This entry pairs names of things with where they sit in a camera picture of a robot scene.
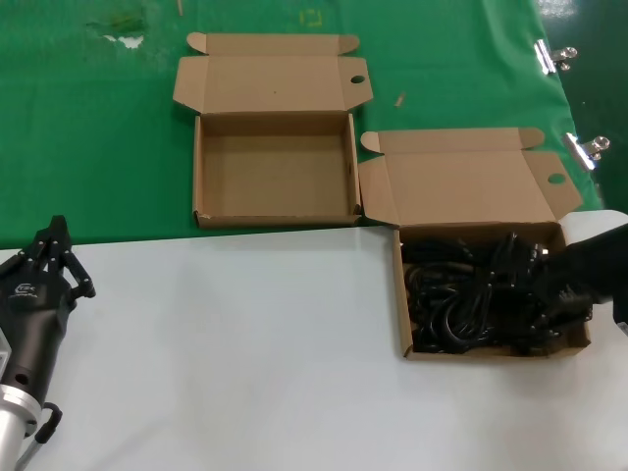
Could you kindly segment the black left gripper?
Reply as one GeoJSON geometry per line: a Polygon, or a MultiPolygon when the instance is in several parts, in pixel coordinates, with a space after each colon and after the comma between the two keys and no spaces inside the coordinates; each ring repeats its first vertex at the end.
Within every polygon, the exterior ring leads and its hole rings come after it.
{"type": "Polygon", "coordinates": [[[33,241],[1,264],[1,330],[11,354],[1,383],[46,395],[75,300],[96,290],[72,251],[64,216],[53,216],[33,241]],[[39,271],[50,258],[51,271],[39,271]],[[67,270],[76,282],[71,287],[67,270]]]}

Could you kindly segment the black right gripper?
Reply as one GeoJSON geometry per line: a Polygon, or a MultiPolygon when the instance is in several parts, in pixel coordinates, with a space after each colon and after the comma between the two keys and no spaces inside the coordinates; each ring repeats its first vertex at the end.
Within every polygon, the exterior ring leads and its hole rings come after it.
{"type": "Polygon", "coordinates": [[[620,226],[602,234],[568,245],[551,255],[539,272],[543,293],[563,292],[550,306],[553,324],[588,322],[593,302],[613,302],[613,316],[627,316],[627,227],[620,226]]]}

